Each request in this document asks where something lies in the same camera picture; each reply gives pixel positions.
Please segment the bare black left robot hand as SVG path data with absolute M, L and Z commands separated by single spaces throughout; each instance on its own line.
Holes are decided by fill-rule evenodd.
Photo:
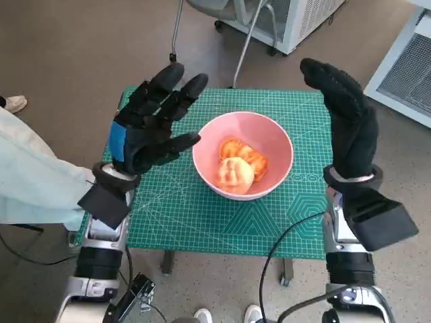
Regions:
M 175 90 L 185 68 L 173 63 L 129 96 L 113 119 L 108 146 L 114 167 L 125 174 L 141 175 L 152 166 L 177 159 L 201 139 L 196 133 L 172 136 L 172 123 L 180 121 L 207 86 L 200 73 Z

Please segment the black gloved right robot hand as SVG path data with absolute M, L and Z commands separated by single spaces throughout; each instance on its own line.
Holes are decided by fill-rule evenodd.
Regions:
M 331 118 L 333 168 L 343 179 L 372 175 L 378 123 L 360 84 L 345 71 L 305 58 L 300 70 L 306 85 L 319 90 Z

